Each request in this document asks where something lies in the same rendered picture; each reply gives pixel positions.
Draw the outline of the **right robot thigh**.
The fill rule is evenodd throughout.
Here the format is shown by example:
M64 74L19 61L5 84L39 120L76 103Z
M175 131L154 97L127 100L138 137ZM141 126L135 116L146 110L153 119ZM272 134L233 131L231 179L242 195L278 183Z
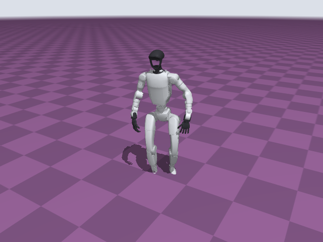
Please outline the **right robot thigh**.
M157 146L154 145L154 135L155 135L155 122L157 121L155 116L155 111L150 112L145 118L145 142L146 150L151 154L155 154Z

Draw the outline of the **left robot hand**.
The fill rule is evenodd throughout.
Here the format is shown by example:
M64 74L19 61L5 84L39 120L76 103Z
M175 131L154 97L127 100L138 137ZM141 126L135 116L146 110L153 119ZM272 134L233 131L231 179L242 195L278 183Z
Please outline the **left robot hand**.
M185 130L185 133L187 132L187 133L189 133L189 128L190 128L190 124L189 124L189 122L190 122L190 120L191 120L191 117L190 117L190 120L186 120L185 119L185 116L186 116L186 114L184 115L184 121L182 122L182 124L181 125L179 125L178 126L178 128L181 126L182 128L181 128L181 130L180 130L180 132L182 131L182 129L183 129L183 132L182 133L184 133L184 130ZM187 129L188 129L188 131L187 131Z

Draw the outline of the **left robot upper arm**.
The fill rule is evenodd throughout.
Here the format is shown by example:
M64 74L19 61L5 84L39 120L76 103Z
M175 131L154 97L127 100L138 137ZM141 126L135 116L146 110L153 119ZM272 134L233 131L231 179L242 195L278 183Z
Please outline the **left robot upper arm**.
M183 91L183 98L186 99L186 92L190 92L191 91L187 88L187 86L183 83L183 81L180 79L179 75L178 74L174 74L174 73L169 73L168 74L168 80L171 84L175 84L176 87Z

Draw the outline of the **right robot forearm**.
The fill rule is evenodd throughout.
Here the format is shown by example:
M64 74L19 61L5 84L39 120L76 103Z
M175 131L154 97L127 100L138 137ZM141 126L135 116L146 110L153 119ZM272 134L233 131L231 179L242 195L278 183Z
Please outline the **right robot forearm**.
M137 94L137 91L135 92L134 98L133 98L132 111L130 113L131 117L133 117L133 113L134 112L137 113L138 107L139 107L139 103L140 103L140 100L139 99L136 99L136 94Z

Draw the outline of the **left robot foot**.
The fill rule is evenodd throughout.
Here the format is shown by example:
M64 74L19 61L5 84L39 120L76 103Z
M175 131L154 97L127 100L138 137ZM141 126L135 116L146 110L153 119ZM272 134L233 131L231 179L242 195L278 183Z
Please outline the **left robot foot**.
M176 174L175 166L170 168L170 164L169 164L169 170L170 170L170 173Z

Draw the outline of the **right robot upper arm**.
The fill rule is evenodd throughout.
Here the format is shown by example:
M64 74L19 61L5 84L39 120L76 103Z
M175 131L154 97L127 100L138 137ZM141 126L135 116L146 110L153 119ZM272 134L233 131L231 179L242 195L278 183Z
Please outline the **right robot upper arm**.
M144 72L142 74L139 75L139 80L138 80L138 84L137 84L137 94L136 94L136 98L141 99L143 97L143 88L145 86L146 83L146 74L148 72Z

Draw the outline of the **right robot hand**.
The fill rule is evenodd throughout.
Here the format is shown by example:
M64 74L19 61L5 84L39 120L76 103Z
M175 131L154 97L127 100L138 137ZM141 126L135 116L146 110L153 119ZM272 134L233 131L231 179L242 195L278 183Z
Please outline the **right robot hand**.
M132 119L132 125L133 125L133 129L136 131L136 132L141 132L141 131L138 131L137 128L140 128L138 125L137 125L137 122L136 122L136 118L137 118L137 113L133 113L133 117L131 117Z

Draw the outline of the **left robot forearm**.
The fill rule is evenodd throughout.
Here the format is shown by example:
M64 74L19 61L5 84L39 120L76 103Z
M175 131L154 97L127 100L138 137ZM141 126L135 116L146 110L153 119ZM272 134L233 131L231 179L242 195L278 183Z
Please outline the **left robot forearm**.
M192 108L193 98L192 98L192 94L190 92L186 92L185 96L186 96L186 101L185 101L186 116L185 116L185 119L190 120L191 113L192 113L191 108Z

